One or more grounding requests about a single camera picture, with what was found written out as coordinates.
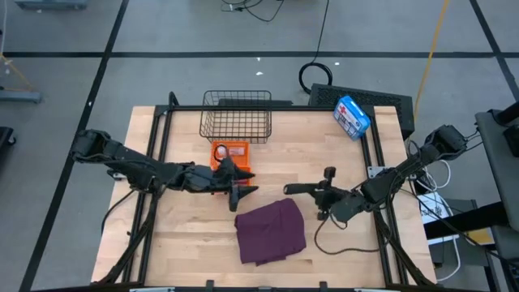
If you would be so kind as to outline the folded maroon cloth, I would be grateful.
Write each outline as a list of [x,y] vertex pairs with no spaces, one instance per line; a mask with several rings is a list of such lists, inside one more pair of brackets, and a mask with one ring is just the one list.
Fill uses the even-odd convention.
[[239,256],[256,266],[285,260],[307,247],[302,213],[292,199],[277,200],[235,217]]

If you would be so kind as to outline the white printed paper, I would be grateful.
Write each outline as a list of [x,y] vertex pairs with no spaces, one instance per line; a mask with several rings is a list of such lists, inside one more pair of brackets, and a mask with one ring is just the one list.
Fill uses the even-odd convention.
[[418,196],[422,223],[427,224],[452,216],[452,210],[438,193],[427,193]]

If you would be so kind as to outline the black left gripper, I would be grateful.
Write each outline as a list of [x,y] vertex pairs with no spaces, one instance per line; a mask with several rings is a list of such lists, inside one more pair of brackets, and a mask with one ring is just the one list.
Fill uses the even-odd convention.
[[236,212],[238,202],[258,189],[257,186],[237,186],[237,180],[254,178],[249,166],[236,166],[231,158],[221,160],[216,170],[209,166],[194,165],[184,174],[184,189],[193,193],[225,193],[229,210]]

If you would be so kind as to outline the orange plastic bin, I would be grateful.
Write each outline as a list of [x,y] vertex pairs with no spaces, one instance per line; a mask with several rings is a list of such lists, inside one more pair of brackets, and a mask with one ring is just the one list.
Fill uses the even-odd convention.
[[211,158],[210,158],[210,167],[212,168],[212,170],[216,170],[221,163],[221,161],[216,161],[213,156],[214,149],[219,144],[224,144],[228,148],[228,152],[229,152],[230,147],[245,147],[246,148],[245,156],[231,156],[230,154],[229,155],[232,158],[232,160],[236,166],[249,166],[250,167],[250,155],[249,155],[250,144],[248,142],[231,141],[231,140],[215,140],[212,142],[212,154],[211,154]]

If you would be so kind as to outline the grey side table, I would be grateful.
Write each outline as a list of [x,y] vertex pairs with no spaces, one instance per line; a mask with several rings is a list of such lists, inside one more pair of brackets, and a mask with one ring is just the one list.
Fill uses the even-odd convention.
[[475,114],[476,124],[500,194],[509,229],[519,235],[519,157],[508,146],[502,127],[491,113]]

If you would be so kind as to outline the black perforated metal case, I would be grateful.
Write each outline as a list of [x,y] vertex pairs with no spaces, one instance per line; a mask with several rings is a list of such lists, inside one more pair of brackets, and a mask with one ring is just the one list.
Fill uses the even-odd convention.
[[326,84],[312,84],[310,90],[310,106],[335,106],[340,98],[349,96],[357,105],[393,106],[397,112],[402,138],[406,140],[414,133],[414,116],[412,97],[343,88]]

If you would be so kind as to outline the black beam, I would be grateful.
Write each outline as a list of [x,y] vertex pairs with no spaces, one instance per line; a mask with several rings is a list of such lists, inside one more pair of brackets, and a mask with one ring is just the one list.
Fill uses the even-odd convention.
[[501,202],[488,204],[451,217],[440,218],[425,224],[424,230],[427,239],[434,239],[494,225],[509,227],[508,215]]

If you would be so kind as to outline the grey stand base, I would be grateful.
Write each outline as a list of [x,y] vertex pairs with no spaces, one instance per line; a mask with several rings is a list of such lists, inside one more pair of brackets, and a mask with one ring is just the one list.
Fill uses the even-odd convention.
[[39,104],[41,94],[39,92],[0,90],[0,101],[32,102]]

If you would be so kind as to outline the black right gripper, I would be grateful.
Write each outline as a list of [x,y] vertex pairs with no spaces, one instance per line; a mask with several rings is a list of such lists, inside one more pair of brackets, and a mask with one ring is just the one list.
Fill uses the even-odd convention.
[[289,183],[284,185],[285,195],[314,193],[315,204],[319,211],[329,212],[337,221],[347,223],[349,219],[359,213],[359,192],[344,190],[332,185],[336,175],[336,168],[329,166],[324,169],[324,180],[317,183]]

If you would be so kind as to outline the blue first aid kit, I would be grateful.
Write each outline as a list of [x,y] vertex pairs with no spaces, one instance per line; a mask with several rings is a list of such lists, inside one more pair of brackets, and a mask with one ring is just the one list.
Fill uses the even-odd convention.
[[364,136],[371,125],[368,115],[350,96],[344,96],[338,100],[333,117],[352,140],[358,140]]

